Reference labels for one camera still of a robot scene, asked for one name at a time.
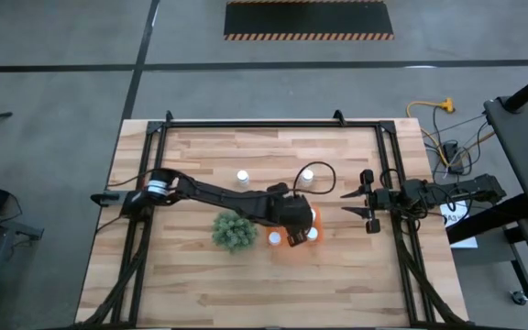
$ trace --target butcher block tabletop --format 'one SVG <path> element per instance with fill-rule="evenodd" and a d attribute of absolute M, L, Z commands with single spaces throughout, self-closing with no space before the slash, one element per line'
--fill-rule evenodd
<path fill-rule="evenodd" d="M 416 119 L 393 119 L 408 179 L 431 180 Z M 109 183 L 138 174 L 148 120 L 122 126 Z M 364 169 L 380 174 L 372 128 L 169 128 L 162 167 L 185 172 L 198 181 L 234 190 L 265 190 L 278 182 L 292 185 L 305 164 L 322 160 L 337 173 L 335 190 L 307 194 L 318 207 L 324 240 L 297 247 L 271 247 L 265 228 L 252 249 L 230 254 L 212 242 L 212 225 L 224 211 L 196 201 L 157 207 L 137 326 L 148 327 L 339 327 L 408 325 L 391 220 L 377 212 L 381 231 L 366 233 L 365 222 L 340 209 L 362 206 L 363 198 L 340 199 L 359 186 Z M 386 145 L 391 143 L 386 138 Z M 154 164 L 157 141 L 150 152 Z M 394 164 L 388 148 L 390 164 Z M 312 166 L 311 190 L 331 186 L 331 172 Z M 237 184 L 246 170 L 249 186 Z M 373 188 L 379 188 L 375 181 Z M 115 187 L 133 190 L 135 182 Z M 99 226 L 118 216 L 119 206 L 104 208 Z M 76 321 L 89 317 L 116 283 L 127 220 L 104 228 L 94 239 Z M 466 307 L 446 231 L 440 217 L 422 220 L 419 238 L 427 276 L 452 310 L 467 318 Z M 126 291 L 123 318 L 129 310 Z M 417 311 L 421 299 L 413 280 Z"/>

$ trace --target white object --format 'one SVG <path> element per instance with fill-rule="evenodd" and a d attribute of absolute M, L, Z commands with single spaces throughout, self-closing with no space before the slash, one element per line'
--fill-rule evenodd
<path fill-rule="evenodd" d="M 311 227 L 311 229 L 309 229 L 309 234 L 307 234 L 307 238 L 309 238 L 310 241 L 314 241 L 317 239 L 318 235 L 319 233 L 317 233 L 317 229 Z"/>
<path fill-rule="evenodd" d="M 314 174 L 313 174 L 313 171 L 312 170 L 309 170 L 309 169 L 306 169 L 304 170 L 302 173 L 301 173 L 301 186 L 303 187 L 308 187 L 311 185 L 311 183 L 313 183 L 313 177 L 314 177 Z"/>
<path fill-rule="evenodd" d="M 242 186 L 247 186 L 249 184 L 249 175 L 245 170 L 239 170 L 237 172 L 237 182 Z"/>
<path fill-rule="evenodd" d="M 441 207 L 441 214 L 447 219 L 447 223 L 445 224 L 445 227 L 449 227 L 452 225 L 455 225 L 459 219 L 461 219 L 466 213 L 468 212 L 468 208 L 466 207 L 466 201 L 462 202 L 456 202 L 456 210 L 452 211 L 447 207 L 447 204 L 440 205 Z M 454 243 L 451 245 L 451 248 L 478 248 L 478 242 L 476 241 L 475 237 L 466 238 L 463 241 L 459 241 L 457 243 Z"/>
<path fill-rule="evenodd" d="M 268 235 L 268 241 L 271 245 L 279 245 L 281 243 L 281 234 L 272 232 Z"/>

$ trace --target white label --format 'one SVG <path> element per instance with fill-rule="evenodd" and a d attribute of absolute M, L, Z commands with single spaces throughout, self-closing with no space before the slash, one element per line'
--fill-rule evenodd
<path fill-rule="evenodd" d="M 459 221 L 466 213 L 468 208 L 466 207 L 466 201 L 456 202 L 456 210 L 452 211 L 447 207 L 447 204 L 441 204 L 441 214 L 447 219 L 445 227 L 452 226 Z M 463 241 L 459 241 L 451 245 L 451 248 L 478 248 L 478 242 L 475 237 L 466 238 Z"/>

